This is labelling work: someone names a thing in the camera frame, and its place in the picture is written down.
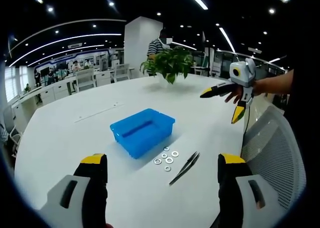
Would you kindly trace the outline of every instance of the white table surface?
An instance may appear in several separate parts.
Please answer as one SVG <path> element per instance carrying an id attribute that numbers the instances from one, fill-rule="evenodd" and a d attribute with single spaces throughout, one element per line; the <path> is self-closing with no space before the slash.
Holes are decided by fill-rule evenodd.
<path id="1" fill-rule="evenodd" d="M 94 153 L 108 158 L 106 221 L 115 228 L 209 227 L 220 211 L 218 154 L 240 155 L 244 120 L 231 124 L 235 105 L 223 97 L 201 99 L 221 80 L 188 75 L 160 88 L 154 77 L 80 92 L 36 110 L 22 137 L 15 179 L 27 202 L 41 208 L 47 192 Z M 146 108 L 173 118 L 172 136 L 139 160 L 115 142 L 110 125 Z M 178 151 L 170 165 L 155 165 L 165 145 Z M 195 152 L 200 157 L 174 185 L 169 182 Z"/>

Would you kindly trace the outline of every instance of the white chair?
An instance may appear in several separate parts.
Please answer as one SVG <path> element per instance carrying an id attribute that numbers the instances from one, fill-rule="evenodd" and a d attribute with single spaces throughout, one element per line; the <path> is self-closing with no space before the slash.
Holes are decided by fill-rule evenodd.
<path id="1" fill-rule="evenodd" d="M 13 153 L 18 150 L 19 142 L 22 134 L 16 129 L 14 123 L 14 115 L 11 106 L 7 106 L 3 111 L 3 121 L 6 131 L 9 133 L 10 139 L 14 142 Z"/>
<path id="2" fill-rule="evenodd" d="M 284 209 L 299 199 L 306 186 L 304 163 L 288 121 L 275 107 L 269 106 L 244 135 L 241 157 L 278 192 Z"/>
<path id="3" fill-rule="evenodd" d="M 196 75 L 202 75 L 202 69 L 194 68 L 194 74 L 196 74 Z"/>
<path id="4" fill-rule="evenodd" d="M 94 69 L 86 69 L 75 73 L 76 91 L 81 92 L 87 89 L 95 88 Z"/>
<path id="5" fill-rule="evenodd" d="M 116 66 L 114 69 L 113 79 L 114 82 L 129 80 L 129 64 L 121 64 Z"/>

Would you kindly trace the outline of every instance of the white pillar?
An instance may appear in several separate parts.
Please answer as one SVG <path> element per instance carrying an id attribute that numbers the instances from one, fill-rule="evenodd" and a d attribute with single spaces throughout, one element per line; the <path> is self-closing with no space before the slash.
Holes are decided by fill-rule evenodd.
<path id="1" fill-rule="evenodd" d="M 124 63 L 134 68 L 133 78 L 143 77 L 139 71 L 140 65 L 147 60 L 149 43 L 159 37 L 162 29 L 163 23 L 145 17 L 139 17 L 125 26 Z"/>
<path id="2" fill-rule="evenodd" d="M 208 57 L 209 56 L 209 52 L 208 52 L 208 48 L 204 49 L 205 55 Z M 211 72 L 214 68 L 214 60 L 215 60 L 215 50 L 213 48 L 210 48 L 210 75 Z"/>

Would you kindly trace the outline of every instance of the mesh chair back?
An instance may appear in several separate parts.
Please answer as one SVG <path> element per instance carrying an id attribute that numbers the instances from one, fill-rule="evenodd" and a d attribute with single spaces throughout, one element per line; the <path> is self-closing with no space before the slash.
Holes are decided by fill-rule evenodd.
<path id="1" fill-rule="evenodd" d="M 306 186 L 306 173 L 294 133 L 283 115 L 269 106 L 243 137 L 241 157 L 260 174 L 289 209 Z"/>

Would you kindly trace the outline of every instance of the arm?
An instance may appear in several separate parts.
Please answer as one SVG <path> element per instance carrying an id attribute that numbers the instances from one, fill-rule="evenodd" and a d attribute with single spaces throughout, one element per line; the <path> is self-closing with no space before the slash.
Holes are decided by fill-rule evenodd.
<path id="1" fill-rule="evenodd" d="M 265 78 L 255 81 L 253 84 L 253 92 L 255 95 L 260 95 L 261 93 L 271 93 L 271 94 L 289 94 L 291 90 L 291 84 L 294 78 L 294 71 L 291 70 L 286 74 L 280 76 Z M 238 86 L 237 90 L 230 93 L 225 99 L 228 102 L 230 99 L 235 97 L 233 103 L 239 101 L 243 93 L 242 86 Z"/>
<path id="2" fill-rule="evenodd" d="M 293 77 L 294 71 L 291 70 L 280 76 L 257 80 L 253 85 L 253 91 L 257 94 L 289 94 Z"/>

